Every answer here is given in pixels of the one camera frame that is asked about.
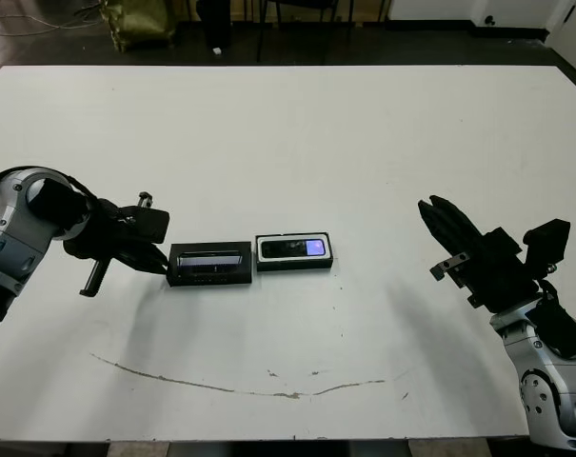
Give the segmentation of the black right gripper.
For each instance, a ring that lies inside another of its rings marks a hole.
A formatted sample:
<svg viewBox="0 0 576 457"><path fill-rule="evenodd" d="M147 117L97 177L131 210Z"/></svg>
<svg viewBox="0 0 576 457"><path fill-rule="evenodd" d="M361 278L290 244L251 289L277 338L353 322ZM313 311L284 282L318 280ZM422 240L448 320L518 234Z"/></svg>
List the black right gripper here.
<svg viewBox="0 0 576 457"><path fill-rule="evenodd" d="M519 260L519 245L502 228L482 233L454 204L431 195L418 210L432 237L450 257L430 269L440 281L449 276L458 288L467 288L473 308L503 312L538 296L538 285Z"/></svg>

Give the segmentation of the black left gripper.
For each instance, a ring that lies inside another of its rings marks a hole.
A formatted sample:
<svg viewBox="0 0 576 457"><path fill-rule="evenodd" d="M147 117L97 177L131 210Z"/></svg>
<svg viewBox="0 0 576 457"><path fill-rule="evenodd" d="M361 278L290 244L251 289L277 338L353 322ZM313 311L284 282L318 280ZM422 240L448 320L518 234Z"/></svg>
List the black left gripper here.
<svg viewBox="0 0 576 457"><path fill-rule="evenodd" d="M135 217L126 215L106 199L97 199L85 228L80 234L63 242L68 255L80 260L92 259L93 268L81 295L96 295L112 259L137 271L165 275L167 256L154 244L133 240Z"/></svg>

